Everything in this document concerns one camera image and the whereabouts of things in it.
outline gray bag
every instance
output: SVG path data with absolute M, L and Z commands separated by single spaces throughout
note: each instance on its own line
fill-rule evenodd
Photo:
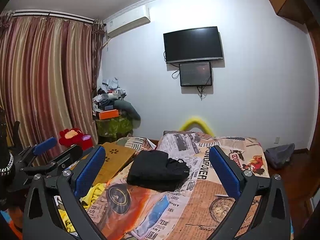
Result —
M 290 161 L 293 151 L 294 143 L 269 148 L 265 152 L 266 160 L 274 169 L 280 169 Z

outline screw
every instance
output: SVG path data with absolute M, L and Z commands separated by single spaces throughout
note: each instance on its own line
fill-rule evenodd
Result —
M 249 171 L 249 170 L 244 170 L 244 175 L 247 176 L 247 177 L 251 177 L 252 176 L 252 171 Z
M 65 170 L 62 175 L 68 177 L 71 174 L 71 170 Z
M 276 180 L 281 180 L 281 176 L 279 174 L 275 174 L 274 177 Z
M 38 173 L 38 174 L 33 176 L 33 179 L 37 180 L 37 179 L 40 179 L 40 177 L 41 177 L 41 174 Z

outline monitor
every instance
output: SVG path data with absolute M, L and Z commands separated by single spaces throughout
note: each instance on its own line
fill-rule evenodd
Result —
M 217 27 L 164 33 L 166 63 L 223 59 Z
M 212 86 L 210 62 L 190 62 L 179 64 L 180 86 Z

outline metal knob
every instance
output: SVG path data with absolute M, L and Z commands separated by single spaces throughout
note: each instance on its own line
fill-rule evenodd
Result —
M 275 174 L 274 177 L 276 180 L 281 180 L 281 176 L 279 174 Z
M 68 177 L 71 174 L 71 170 L 65 170 L 63 171 L 62 175 L 65 177 Z
M 0 199 L 0 205 L 4 206 L 7 203 L 7 198 Z
M 249 170 L 244 170 L 243 173 L 244 173 L 244 175 L 247 176 L 247 177 L 251 177 L 252 174 L 253 174 L 252 171 L 249 171 Z
M 41 178 L 41 174 L 39 174 L 39 173 L 33 176 L 33 179 L 35 179 L 35 180 L 40 179 L 40 178 Z

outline wooden floor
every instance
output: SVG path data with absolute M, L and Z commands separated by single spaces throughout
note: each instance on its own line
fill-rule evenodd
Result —
M 295 234 L 304 227 L 312 214 L 310 196 L 317 183 L 319 171 L 316 163 L 311 161 L 307 150 L 293 154 L 288 165 L 280 170 L 274 170 L 268 166 L 270 176 L 280 174 L 289 199 L 290 215 Z

